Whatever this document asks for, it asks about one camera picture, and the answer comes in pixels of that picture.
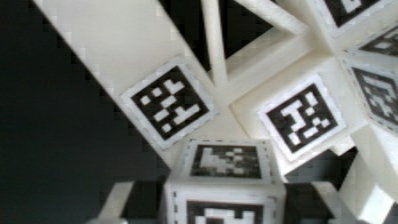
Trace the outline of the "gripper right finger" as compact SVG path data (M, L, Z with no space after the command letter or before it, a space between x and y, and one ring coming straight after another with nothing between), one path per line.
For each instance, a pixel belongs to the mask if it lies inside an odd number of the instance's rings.
M310 183L285 184L282 224L355 224L342 204L324 200Z

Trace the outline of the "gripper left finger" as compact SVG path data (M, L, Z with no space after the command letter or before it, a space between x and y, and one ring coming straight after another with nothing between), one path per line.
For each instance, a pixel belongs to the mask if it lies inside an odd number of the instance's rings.
M99 214L86 224L159 224L159 201L159 182L117 182L106 195Z

